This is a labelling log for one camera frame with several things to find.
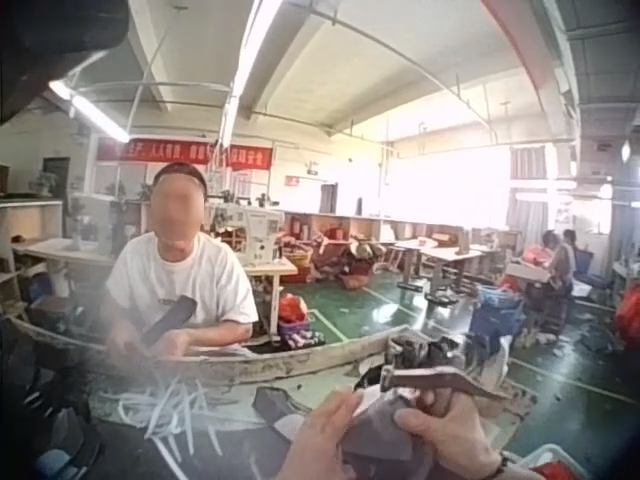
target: wristband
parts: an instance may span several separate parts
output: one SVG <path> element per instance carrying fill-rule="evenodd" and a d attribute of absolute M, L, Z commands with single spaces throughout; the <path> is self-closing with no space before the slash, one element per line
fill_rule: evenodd
<path fill-rule="evenodd" d="M 495 480 L 500 475 L 502 475 L 509 464 L 509 459 L 505 456 L 504 453 L 500 452 L 500 465 L 496 468 L 496 471 L 491 475 L 484 477 L 482 480 Z"/>

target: blue chair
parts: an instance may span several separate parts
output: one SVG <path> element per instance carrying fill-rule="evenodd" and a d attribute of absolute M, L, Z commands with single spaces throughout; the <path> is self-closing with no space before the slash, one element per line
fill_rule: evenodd
<path fill-rule="evenodd" d="M 593 252 L 576 249 L 575 255 L 576 271 L 573 274 L 573 278 L 598 290 L 608 290 L 611 288 L 611 282 L 609 280 L 600 275 L 592 275 L 589 273 L 589 267 L 593 260 Z"/>

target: wall sign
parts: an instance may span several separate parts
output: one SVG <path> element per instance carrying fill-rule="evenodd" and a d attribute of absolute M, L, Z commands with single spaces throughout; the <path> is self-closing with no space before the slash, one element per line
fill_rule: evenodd
<path fill-rule="evenodd" d="M 272 158 L 272 148 L 231 145 L 227 165 L 232 170 L 270 170 Z"/>
<path fill-rule="evenodd" d="M 214 144 L 191 140 L 159 138 L 133 138 L 129 143 L 118 143 L 101 137 L 98 140 L 96 160 L 106 162 L 171 163 L 185 162 L 207 165 L 213 158 Z"/>
<path fill-rule="evenodd" d="M 300 177 L 292 177 L 291 175 L 284 176 L 285 187 L 297 187 L 300 185 Z"/>

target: t-shirt sleeve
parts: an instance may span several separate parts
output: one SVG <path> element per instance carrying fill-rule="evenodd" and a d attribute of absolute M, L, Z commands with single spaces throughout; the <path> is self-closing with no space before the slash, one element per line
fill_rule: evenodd
<path fill-rule="evenodd" d="M 122 308 L 130 309 L 131 302 L 131 247 L 127 244 L 107 280 L 107 292 Z"/>
<path fill-rule="evenodd" d="M 230 248 L 225 248 L 224 268 L 217 279 L 218 320 L 238 323 L 258 321 L 251 282 Z"/>

